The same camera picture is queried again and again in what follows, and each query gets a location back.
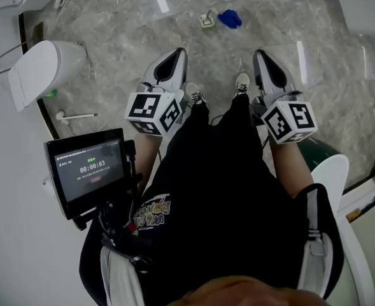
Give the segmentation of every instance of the person's left arm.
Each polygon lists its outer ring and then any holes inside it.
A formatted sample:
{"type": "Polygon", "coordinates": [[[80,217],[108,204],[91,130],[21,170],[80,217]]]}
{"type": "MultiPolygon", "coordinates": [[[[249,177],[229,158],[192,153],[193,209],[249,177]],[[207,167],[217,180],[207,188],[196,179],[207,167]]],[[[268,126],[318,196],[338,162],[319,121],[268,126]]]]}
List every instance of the person's left arm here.
{"type": "Polygon", "coordinates": [[[162,137],[138,133],[134,141],[136,149],[136,173],[142,173],[143,175],[143,179],[138,185],[139,194],[142,196],[152,173],[153,165],[155,164],[156,156],[162,143],[162,137]]]}

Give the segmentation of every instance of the white cube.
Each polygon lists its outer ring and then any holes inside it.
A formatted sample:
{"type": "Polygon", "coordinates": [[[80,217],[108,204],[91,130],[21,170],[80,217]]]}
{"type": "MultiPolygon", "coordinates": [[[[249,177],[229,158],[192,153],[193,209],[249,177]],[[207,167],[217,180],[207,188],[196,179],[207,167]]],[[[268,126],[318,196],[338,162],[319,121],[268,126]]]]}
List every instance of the white cube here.
{"type": "Polygon", "coordinates": [[[180,104],[174,93],[131,93],[125,112],[137,131],[165,136],[181,115],[180,104]]]}
{"type": "Polygon", "coordinates": [[[277,144],[300,142],[318,129],[309,102],[276,101],[262,121],[277,144]]]}

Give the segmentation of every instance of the white shoe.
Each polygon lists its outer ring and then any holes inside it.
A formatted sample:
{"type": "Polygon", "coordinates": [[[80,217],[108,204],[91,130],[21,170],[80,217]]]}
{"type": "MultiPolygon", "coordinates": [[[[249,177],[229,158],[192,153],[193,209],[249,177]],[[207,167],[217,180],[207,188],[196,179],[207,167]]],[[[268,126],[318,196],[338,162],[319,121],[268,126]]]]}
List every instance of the white shoe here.
{"type": "Polygon", "coordinates": [[[200,87],[195,83],[187,83],[186,94],[194,105],[200,105],[203,102],[207,104],[206,99],[204,99],[204,96],[201,93],[200,87]]]}
{"type": "Polygon", "coordinates": [[[250,88],[250,77],[246,73],[241,73],[236,79],[236,95],[248,94],[250,88]]]}

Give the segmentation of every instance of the blue glove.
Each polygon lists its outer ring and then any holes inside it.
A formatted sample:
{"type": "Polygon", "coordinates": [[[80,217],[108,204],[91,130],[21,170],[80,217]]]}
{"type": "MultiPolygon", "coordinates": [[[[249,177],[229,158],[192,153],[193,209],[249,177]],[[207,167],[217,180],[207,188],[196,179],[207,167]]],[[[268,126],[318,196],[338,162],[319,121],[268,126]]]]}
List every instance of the blue glove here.
{"type": "Polygon", "coordinates": [[[237,28],[243,24],[236,11],[228,9],[225,12],[218,15],[218,19],[221,23],[228,26],[229,28],[237,28]]]}

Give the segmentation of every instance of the marble floor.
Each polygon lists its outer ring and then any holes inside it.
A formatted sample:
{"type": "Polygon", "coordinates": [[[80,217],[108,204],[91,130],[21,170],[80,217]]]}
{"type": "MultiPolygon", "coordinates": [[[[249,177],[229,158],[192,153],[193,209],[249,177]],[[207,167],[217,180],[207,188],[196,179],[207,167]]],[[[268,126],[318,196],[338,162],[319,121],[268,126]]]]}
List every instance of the marble floor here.
{"type": "MultiPolygon", "coordinates": [[[[88,66],[45,98],[54,118],[98,113],[55,122],[61,137],[109,128],[135,131],[124,121],[128,95],[146,67],[176,47],[188,52],[187,80],[203,86],[211,116],[223,114],[234,95],[234,81],[245,71],[252,79],[252,55],[268,50],[286,64],[298,89],[311,101],[319,124],[317,138],[350,159],[348,184],[366,177],[375,158],[375,38],[349,32],[338,0],[67,0],[41,12],[25,13],[28,33],[45,23],[48,40],[79,41],[88,52],[88,66]],[[239,29],[217,22],[203,30],[199,17],[212,11],[236,10],[239,29]]],[[[260,129],[265,136],[264,128],[260,129]]],[[[162,151],[166,151],[167,138],[162,151]]],[[[270,153],[265,153],[270,164],[270,153]]]]}

